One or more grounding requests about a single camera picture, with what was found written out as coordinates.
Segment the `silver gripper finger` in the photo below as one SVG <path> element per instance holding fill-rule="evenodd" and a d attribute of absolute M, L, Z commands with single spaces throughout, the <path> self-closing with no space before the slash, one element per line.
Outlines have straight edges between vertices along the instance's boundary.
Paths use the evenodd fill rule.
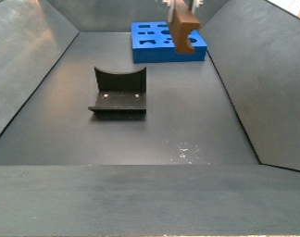
<path fill-rule="evenodd" d="M 203 1 L 205 1 L 205 0 L 191 0 L 191 1 L 190 1 L 190 11 L 191 11 L 191 13 L 194 13 L 194 12 L 195 12 L 195 9 L 197 9 L 201 5 L 203 5 Z"/>
<path fill-rule="evenodd" d="M 171 23 L 172 18 L 174 18 L 175 0 L 162 0 L 162 4 L 164 4 L 168 7 L 168 10 L 167 10 L 167 23 Z"/>

